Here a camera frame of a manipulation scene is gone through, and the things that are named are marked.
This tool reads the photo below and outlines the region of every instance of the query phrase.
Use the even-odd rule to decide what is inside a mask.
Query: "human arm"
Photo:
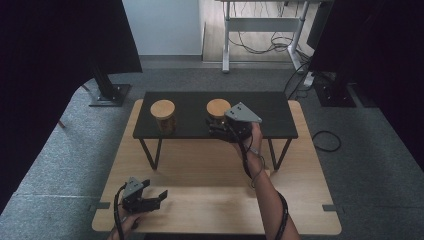
[[[256,149],[260,153],[262,133],[258,123],[252,123],[252,139],[248,139],[246,142],[248,142],[249,145],[251,142],[251,148]],[[274,240],[282,221],[283,204],[270,178],[266,172],[263,171],[261,158],[252,151],[247,152],[247,166],[254,181],[253,184],[255,186],[266,238],[268,240]],[[281,239],[300,239],[299,233],[290,215],[288,216]]]
[[[134,223],[139,224],[147,214],[147,213],[130,214],[122,208],[122,205],[119,205],[118,212],[122,222],[122,231],[124,233],[125,239],[128,238],[128,236],[132,233],[133,229],[131,228],[134,225]],[[118,230],[116,229],[116,226],[112,228],[107,240],[121,240],[119,239],[119,233],[118,233]]]

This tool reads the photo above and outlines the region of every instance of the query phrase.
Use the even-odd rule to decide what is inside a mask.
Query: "forearm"
[[[271,180],[263,171],[262,161],[253,153],[248,153],[247,157],[251,176],[259,173],[254,179],[254,185],[265,235],[268,240],[274,240],[282,221],[283,205]],[[290,216],[282,239],[300,239]]]

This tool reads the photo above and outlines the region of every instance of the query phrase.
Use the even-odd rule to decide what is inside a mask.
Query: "human hand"
[[[258,153],[261,153],[261,147],[262,147],[262,132],[261,127],[259,126],[259,123],[252,122],[252,136],[244,140],[244,145],[247,147],[250,147],[252,150],[258,151]],[[240,158],[242,158],[240,146],[237,143],[233,143],[232,146],[236,149],[238,155]]]
[[[133,231],[132,226],[134,224],[139,224],[147,215],[147,213],[136,213],[129,214],[125,209],[122,208],[122,205],[118,207],[119,218],[122,221],[122,232],[124,233],[124,238],[127,238]],[[112,228],[112,231],[109,234],[108,240],[120,240],[118,229],[115,227]]]

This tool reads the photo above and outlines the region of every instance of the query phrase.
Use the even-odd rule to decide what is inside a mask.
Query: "wooden cylinder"
[[[175,105],[169,100],[159,100],[150,107],[150,113],[155,117],[159,130],[164,135],[175,132],[177,121],[174,112]]]
[[[219,98],[209,101],[208,104],[206,105],[206,109],[209,115],[216,120],[224,119],[225,111],[227,111],[230,108],[231,108],[231,105],[229,102]]]

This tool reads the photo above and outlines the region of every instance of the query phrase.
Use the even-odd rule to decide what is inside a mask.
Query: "black tabletop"
[[[134,129],[136,139],[205,139],[209,128],[206,105],[212,99],[222,98],[231,106],[242,102],[262,118],[261,130],[265,139],[297,138],[287,98],[282,92],[146,92],[140,115]],[[176,131],[161,135],[150,107],[158,100],[167,99],[175,104]]]

